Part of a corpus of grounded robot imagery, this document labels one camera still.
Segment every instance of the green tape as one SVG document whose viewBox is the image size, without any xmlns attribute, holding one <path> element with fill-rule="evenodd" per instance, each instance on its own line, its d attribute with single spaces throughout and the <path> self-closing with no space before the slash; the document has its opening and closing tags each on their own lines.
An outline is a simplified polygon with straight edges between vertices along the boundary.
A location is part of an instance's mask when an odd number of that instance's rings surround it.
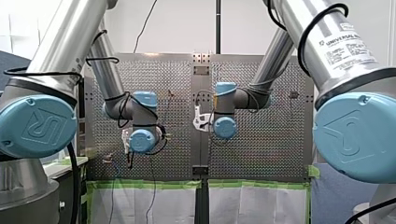
<svg viewBox="0 0 396 224">
<path fill-rule="evenodd" d="M 162 182 L 131 179 L 101 180 L 87 182 L 90 189 L 198 189 L 201 187 L 201 181 L 172 181 Z"/>
<path fill-rule="evenodd" d="M 284 183 L 276 181 L 263 180 L 209 180 L 210 188 L 224 189 L 224 188 L 241 188 L 241 187 L 255 187 L 264 189 L 307 189 L 307 183 Z"/>
<path fill-rule="evenodd" d="M 320 170 L 318 167 L 314 165 L 309 165 L 308 166 L 308 175 L 311 177 L 314 177 L 316 179 L 320 178 Z"/>
</svg>

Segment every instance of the universal robots logo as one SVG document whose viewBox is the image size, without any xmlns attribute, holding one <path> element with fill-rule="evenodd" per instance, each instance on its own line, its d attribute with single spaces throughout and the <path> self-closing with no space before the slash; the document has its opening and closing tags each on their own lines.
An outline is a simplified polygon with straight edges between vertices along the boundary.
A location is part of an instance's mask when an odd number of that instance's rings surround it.
<svg viewBox="0 0 396 224">
<path fill-rule="evenodd" d="M 56 145 L 66 118 L 44 109 L 36 109 L 27 122 L 22 138 L 45 145 Z"/>
</svg>

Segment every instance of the metal clamp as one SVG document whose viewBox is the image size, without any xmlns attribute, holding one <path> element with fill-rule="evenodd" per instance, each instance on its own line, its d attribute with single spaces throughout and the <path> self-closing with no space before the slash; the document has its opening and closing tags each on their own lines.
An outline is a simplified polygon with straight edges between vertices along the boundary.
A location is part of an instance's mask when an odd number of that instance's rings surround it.
<svg viewBox="0 0 396 224">
<path fill-rule="evenodd" d="M 201 114 L 201 106 L 195 106 L 195 117 L 192 121 L 195 129 L 201 132 L 209 132 L 209 124 L 213 123 L 213 116 L 211 113 Z"/>
</svg>

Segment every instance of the gray fabric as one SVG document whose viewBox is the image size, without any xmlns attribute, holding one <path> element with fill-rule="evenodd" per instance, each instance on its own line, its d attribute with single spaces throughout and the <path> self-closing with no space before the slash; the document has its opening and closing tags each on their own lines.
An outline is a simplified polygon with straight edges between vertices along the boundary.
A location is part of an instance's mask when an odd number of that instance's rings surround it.
<svg viewBox="0 0 396 224">
<path fill-rule="evenodd" d="M 353 180 L 335 171 L 329 164 L 315 164 L 320 178 L 312 181 L 312 224 L 344 224 L 353 208 L 368 203 L 377 185 Z"/>
<path fill-rule="evenodd" d="M 6 86 L 9 76 L 3 74 L 4 70 L 16 67 L 26 67 L 30 60 L 0 51 L 0 91 Z"/>
</svg>

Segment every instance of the metal bracket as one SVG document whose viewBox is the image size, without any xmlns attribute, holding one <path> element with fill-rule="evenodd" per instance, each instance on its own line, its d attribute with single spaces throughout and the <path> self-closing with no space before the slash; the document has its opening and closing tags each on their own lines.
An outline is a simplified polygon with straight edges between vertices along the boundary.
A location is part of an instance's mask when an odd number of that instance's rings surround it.
<svg viewBox="0 0 396 224">
<path fill-rule="evenodd" d="M 192 166 L 193 175 L 209 175 L 209 167 L 207 165 Z"/>
<path fill-rule="evenodd" d="M 209 132 L 209 124 L 213 123 L 213 117 L 214 116 L 210 116 L 210 113 L 201 114 L 201 106 L 196 105 L 195 116 L 192 124 L 194 125 L 196 130 L 207 133 Z"/>
<path fill-rule="evenodd" d="M 194 74 L 198 76 L 209 76 L 209 66 L 204 66 L 204 65 L 194 66 Z"/>
</svg>

